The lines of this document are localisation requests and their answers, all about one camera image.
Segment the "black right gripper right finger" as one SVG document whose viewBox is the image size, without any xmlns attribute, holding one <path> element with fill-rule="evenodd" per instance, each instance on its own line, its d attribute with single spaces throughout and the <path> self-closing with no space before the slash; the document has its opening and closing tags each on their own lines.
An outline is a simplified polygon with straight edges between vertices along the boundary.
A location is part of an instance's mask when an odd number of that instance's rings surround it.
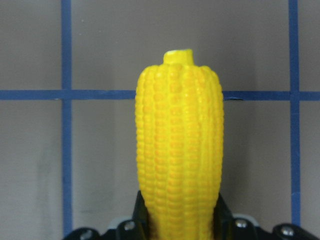
<svg viewBox="0 0 320 240">
<path fill-rule="evenodd" d="M 213 236 L 215 240 L 258 240 L 256 226 L 243 214 L 233 215 L 222 195 L 213 214 Z"/>
</svg>

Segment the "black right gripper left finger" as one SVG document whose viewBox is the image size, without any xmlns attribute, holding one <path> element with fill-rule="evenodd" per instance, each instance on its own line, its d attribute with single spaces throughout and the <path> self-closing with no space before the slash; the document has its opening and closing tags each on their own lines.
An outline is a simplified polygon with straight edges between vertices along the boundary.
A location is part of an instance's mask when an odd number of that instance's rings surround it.
<svg viewBox="0 0 320 240">
<path fill-rule="evenodd" d="M 131 219 L 116 228 L 117 240 L 150 240 L 149 214 L 141 191 L 137 192 Z"/>
</svg>

